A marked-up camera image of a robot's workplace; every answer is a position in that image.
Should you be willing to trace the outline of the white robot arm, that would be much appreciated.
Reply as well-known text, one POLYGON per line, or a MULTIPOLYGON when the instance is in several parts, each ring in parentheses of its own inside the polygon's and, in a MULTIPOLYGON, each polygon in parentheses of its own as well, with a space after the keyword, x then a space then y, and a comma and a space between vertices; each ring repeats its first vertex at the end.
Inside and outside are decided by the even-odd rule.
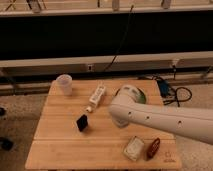
POLYGON ((120 127, 135 123, 213 145, 213 109, 150 105, 139 88, 126 84, 108 111, 120 127))

